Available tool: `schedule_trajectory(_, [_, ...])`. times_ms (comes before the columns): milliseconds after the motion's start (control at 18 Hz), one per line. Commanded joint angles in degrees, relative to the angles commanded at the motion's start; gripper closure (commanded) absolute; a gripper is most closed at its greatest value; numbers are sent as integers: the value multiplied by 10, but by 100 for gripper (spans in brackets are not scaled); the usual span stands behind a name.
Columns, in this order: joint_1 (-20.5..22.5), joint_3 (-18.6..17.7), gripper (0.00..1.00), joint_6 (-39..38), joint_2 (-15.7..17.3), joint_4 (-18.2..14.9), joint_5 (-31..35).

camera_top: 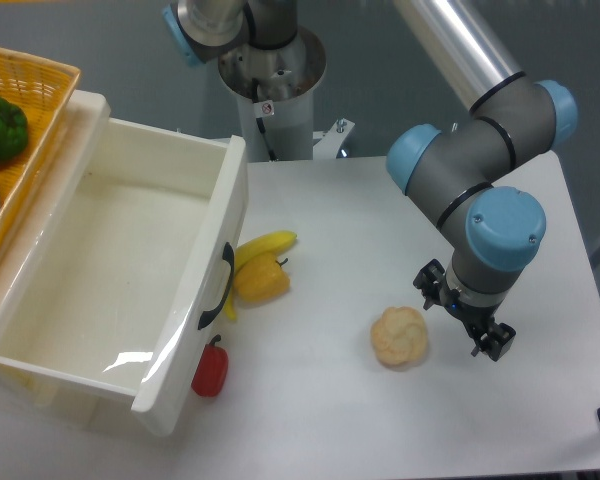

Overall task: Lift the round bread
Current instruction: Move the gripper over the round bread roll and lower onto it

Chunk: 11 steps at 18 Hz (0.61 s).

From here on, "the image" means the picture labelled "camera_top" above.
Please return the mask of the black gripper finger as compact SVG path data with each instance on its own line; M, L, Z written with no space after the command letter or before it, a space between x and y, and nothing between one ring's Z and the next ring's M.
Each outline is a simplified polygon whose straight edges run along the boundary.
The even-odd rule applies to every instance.
M437 259L432 259L416 274L413 286L420 291L424 303L423 308L429 309L440 305L440 291L444 280L445 270Z
M485 354L492 361L498 361L510 349L516 336L516 330L505 323L488 319L484 324L471 326L470 337L474 340L471 355Z

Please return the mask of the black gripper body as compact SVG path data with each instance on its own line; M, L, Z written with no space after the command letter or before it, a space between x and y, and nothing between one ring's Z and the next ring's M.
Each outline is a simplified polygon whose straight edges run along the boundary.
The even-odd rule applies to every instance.
M498 309L497 303L475 305L458 288L451 288L446 280L442 283L440 300L443 308L462 322L468 334L486 334Z

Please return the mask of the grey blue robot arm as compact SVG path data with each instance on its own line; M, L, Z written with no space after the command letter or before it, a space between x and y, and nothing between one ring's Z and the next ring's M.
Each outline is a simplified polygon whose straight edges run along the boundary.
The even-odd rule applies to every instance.
M463 324L476 353L498 360L515 332L496 311L546 230L539 202L499 180L568 139L578 108L559 83L530 81L468 2L395 7L470 116L451 132L414 126L388 151L393 182L453 247L448 265L429 262L413 284ZM163 18L186 62L217 63L250 160L316 157L312 93L326 55L295 2L175 1Z

